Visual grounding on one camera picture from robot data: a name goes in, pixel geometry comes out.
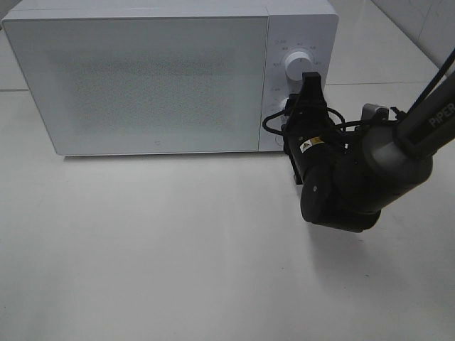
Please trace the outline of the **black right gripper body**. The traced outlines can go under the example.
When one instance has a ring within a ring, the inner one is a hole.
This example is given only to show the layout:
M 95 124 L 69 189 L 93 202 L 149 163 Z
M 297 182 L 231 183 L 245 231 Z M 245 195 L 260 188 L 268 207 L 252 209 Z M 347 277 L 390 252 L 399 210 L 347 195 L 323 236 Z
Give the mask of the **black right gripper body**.
M 333 156 L 337 143 L 331 133 L 335 125 L 330 118 L 328 106 L 301 108 L 300 93 L 289 95 L 292 106 L 282 125 L 284 152 L 288 156 Z

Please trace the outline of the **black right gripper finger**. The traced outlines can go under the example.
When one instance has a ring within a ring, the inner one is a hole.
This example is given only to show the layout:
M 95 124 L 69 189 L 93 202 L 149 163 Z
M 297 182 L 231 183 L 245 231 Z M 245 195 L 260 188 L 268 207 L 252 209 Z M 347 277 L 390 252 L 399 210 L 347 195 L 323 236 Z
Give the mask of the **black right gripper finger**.
M 303 72 L 300 90 L 300 107 L 326 107 L 327 103 L 322 90 L 322 78 L 318 72 Z
M 304 163 L 298 157 L 290 156 L 289 159 L 294 171 L 296 184 L 302 185 L 304 183 Z

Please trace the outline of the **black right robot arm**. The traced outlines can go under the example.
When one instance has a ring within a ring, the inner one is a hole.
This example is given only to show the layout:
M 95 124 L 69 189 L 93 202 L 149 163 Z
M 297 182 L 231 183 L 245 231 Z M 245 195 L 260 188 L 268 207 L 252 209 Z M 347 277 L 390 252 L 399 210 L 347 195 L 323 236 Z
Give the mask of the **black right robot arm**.
M 382 209 L 424 183 L 434 154 L 454 140 L 454 74 L 450 55 L 408 111 L 375 104 L 359 120 L 336 124 L 321 76 L 305 72 L 288 98 L 284 152 L 301 186 L 301 214 L 310 223 L 359 233 Z

